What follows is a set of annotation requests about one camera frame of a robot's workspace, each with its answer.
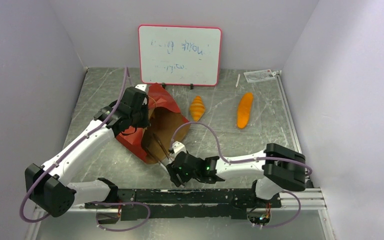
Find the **red paper bag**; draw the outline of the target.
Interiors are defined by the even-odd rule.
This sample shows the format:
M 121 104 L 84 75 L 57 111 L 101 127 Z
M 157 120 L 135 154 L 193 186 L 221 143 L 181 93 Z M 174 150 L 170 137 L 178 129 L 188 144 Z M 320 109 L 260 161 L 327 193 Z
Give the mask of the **red paper bag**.
M 130 127 L 124 132 L 126 135 L 120 133 L 115 137 L 121 145 L 146 164 L 149 164 L 147 153 L 142 147 L 145 131 L 157 134 L 168 150 L 175 130 L 188 122 L 175 99 L 161 85 L 157 83 L 150 85 L 148 95 L 150 126 L 137 129 Z

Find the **orange striped fake croissant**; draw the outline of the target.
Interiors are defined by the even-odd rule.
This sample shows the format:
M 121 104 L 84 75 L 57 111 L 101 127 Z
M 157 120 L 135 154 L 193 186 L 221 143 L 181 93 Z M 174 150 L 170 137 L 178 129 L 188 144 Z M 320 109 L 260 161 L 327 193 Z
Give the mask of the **orange striped fake croissant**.
M 201 96 L 197 95 L 189 106 L 189 113 L 191 118 L 197 122 L 205 114 L 206 108 Z

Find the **orange fake bread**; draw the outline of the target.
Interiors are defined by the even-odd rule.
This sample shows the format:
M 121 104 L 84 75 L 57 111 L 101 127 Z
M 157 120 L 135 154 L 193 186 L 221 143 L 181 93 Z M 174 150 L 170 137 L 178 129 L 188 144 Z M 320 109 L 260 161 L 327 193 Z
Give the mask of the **orange fake bread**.
M 244 129 L 250 120 L 253 100 L 254 95 L 251 92 L 247 92 L 242 96 L 238 104 L 236 111 L 236 125 L 239 129 Z

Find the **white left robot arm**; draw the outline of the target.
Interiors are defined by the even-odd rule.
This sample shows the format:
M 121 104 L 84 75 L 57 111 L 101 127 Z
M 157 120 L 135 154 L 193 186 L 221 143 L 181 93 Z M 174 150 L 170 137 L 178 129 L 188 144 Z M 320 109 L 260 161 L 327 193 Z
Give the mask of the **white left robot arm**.
M 25 170 L 28 198 L 52 217 L 60 217 L 72 206 L 100 202 L 106 208 L 119 200 L 118 187 L 105 178 L 73 182 L 77 171 L 96 150 L 129 128 L 149 126 L 148 86 L 126 88 L 120 101 L 102 108 L 86 129 L 66 148 L 41 166 Z

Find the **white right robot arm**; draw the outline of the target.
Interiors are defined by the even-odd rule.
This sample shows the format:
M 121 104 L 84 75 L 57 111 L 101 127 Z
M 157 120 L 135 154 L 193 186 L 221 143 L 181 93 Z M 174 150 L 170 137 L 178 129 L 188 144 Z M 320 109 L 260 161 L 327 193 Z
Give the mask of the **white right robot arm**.
M 236 157 L 213 156 L 205 159 L 191 155 L 183 143 L 176 141 L 169 151 L 174 158 L 165 165 L 170 180 L 180 187 L 194 179 L 215 184 L 248 177 L 255 181 L 250 202 L 262 207 L 281 191 L 302 192 L 306 189 L 306 166 L 303 154 L 276 143 L 264 150 Z

